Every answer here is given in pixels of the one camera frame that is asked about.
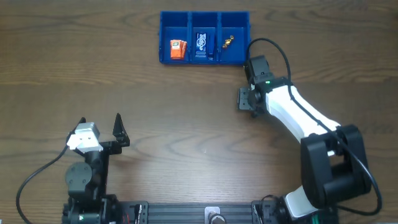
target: blue tray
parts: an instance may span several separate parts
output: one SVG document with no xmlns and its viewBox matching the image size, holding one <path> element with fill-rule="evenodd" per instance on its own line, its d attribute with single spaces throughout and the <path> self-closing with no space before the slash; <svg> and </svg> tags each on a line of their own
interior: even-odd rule
<svg viewBox="0 0 398 224">
<path fill-rule="evenodd" d="M 195 56 L 197 32 L 215 36 L 213 60 Z M 231 35 L 234 36 L 233 42 L 223 49 L 225 40 Z M 183 60 L 170 58 L 170 40 L 174 39 L 187 41 Z M 159 61 L 164 64 L 242 65 L 250 41 L 250 13 L 246 11 L 160 12 Z"/>
</svg>

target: cable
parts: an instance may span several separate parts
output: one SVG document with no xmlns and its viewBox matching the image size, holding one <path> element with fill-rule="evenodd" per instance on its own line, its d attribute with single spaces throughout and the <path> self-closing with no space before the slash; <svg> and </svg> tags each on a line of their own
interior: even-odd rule
<svg viewBox="0 0 398 224">
<path fill-rule="evenodd" d="M 21 209 L 21 205 L 19 203 L 19 198 L 21 197 L 21 193 L 22 190 L 24 189 L 25 185 L 33 178 L 35 177 L 38 173 L 42 172 L 45 168 L 51 166 L 54 162 L 57 162 L 63 155 L 64 153 L 67 151 L 68 146 L 65 146 L 62 150 L 62 152 L 57 156 L 57 158 L 53 159 L 51 162 L 49 162 L 48 164 L 42 166 L 41 168 L 39 168 L 37 171 L 35 171 L 33 174 L 31 174 L 28 178 L 26 178 L 26 180 L 21 184 L 21 186 L 19 187 L 18 193 L 17 193 L 17 198 L 16 198 L 16 205 L 17 205 L 17 210 L 19 215 L 21 216 L 21 218 L 27 223 L 27 224 L 32 224 L 32 222 L 30 222 L 26 216 L 24 215 L 24 212 Z"/>
<path fill-rule="evenodd" d="M 377 182 L 375 180 L 375 178 L 373 177 L 373 175 L 370 173 L 370 171 L 366 168 L 366 166 L 355 156 L 355 154 L 348 148 L 347 144 L 344 143 L 343 140 L 341 140 L 337 134 L 335 132 L 333 132 L 331 129 L 329 129 L 325 124 L 323 124 L 320 120 L 318 120 L 316 117 L 314 117 L 314 115 L 312 115 L 310 112 L 308 112 L 293 96 L 292 94 L 292 74 L 290 71 L 290 65 L 289 65 L 289 61 L 287 60 L 286 54 L 285 52 L 282 50 L 281 47 L 279 47 L 279 45 L 277 43 L 275 43 L 274 41 L 268 39 L 268 38 L 257 38 L 252 40 L 249 45 L 248 48 L 246 50 L 246 60 L 249 59 L 249 53 L 250 53 L 250 46 L 252 46 L 252 44 L 254 44 L 257 41 L 266 41 L 268 43 L 271 43 L 273 46 L 275 46 L 279 52 L 282 54 L 285 63 L 286 63 L 286 69 L 287 69 L 287 79 L 289 81 L 289 83 L 287 84 L 288 86 L 288 91 L 289 91 L 289 96 L 291 98 L 291 100 L 302 110 L 304 111 L 304 113 L 306 113 L 311 119 L 313 119 L 315 122 L 317 122 L 317 124 L 321 127 L 323 127 L 329 134 L 331 134 L 333 136 L 333 138 L 336 139 L 336 141 L 338 142 L 338 144 L 340 144 L 340 146 L 343 148 L 343 150 L 345 152 L 347 152 L 362 168 L 362 170 L 366 173 L 366 175 L 369 177 L 372 186 L 374 187 L 374 191 L 376 193 L 377 196 L 377 207 L 375 210 L 371 211 L 371 212 L 364 212 L 364 211 L 360 211 L 360 210 L 355 210 L 352 208 L 348 208 L 348 207 L 344 207 L 342 205 L 337 205 L 336 207 L 341 209 L 341 210 L 345 210 L 347 212 L 352 212 L 358 215 L 366 215 L 366 216 L 370 216 L 370 215 L 375 215 L 377 213 L 380 212 L 381 208 L 382 208 L 382 196 L 381 196 L 381 192 L 379 190 L 379 186 L 377 185 Z"/>
</svg>

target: orange tic tac box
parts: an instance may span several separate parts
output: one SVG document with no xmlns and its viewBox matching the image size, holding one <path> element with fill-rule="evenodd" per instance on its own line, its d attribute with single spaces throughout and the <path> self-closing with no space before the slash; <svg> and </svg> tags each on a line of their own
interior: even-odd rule
<svg viewBox="0 0 398 224">
<path fill-rule="evenodd" d="M 170 58 L 184 59 L 187 42 L 182 40 L 170 40 Z"/>
</svg>

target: wooden tabletop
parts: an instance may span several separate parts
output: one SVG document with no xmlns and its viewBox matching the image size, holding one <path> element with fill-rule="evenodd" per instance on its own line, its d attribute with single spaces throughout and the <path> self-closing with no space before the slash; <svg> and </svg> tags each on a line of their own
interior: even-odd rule
<svg viewBox="0 0 398 224">
<path fill-rule="evenodd" d="M 108 193 L 148 202 L 251 202 L 301 185 L 300 148 L 276 119 L 238 112 L 241 67 L 159 63 L 161 10 L 251 12 L 251 36 L 285 50 L 302 96 L 325 116 L 355 124 L 384 196 L 380 214 L 340 212 L 341 223 L 398 220 L 398 2 L 0 2 L 0 219 L 22 223 L 16 192 L 56 157 L 85 116 L 110 139 L 120 113 L 131 146 L 112 156 Z M 258 43 L 278 77 L 273 46 Z M 21 197 L 34 223 L 60 223 L 68 151 Z M 372 210 L 374 192 L 343 203 Z"/>
</svg>

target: wooden table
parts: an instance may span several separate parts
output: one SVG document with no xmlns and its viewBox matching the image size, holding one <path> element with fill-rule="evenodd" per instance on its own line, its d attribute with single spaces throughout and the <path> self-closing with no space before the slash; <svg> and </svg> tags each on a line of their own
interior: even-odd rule
<svg viewBox="0 0 398 224">
<path fill-rule="evenodd" d="M 3 1 L 0 3 L 0 219 L 22 223 L 22 181 L 62 150 L 85 116 L 111 138 L 121 113 L 131 147 L 112 156 L 108 193 L 148 202 L 250 202 L 300 184 L 299 144 L 274 118 L 236 110 L 241 67 L 165 66 L 158 59 L 161 10 L 251 11 L 251 35 L 285 50 L 305 99 L 362 131 L 384 196 L 374 217 L 398 219 L 398 2 L 385 1 Z M 283 58 L 265 54 L 276 76 Z M 22 209 L 34 223 L 60 223 L 68 151 L 28 183 Z M 371 210 L 374 192 L 344 203 Z"/>
</svg>

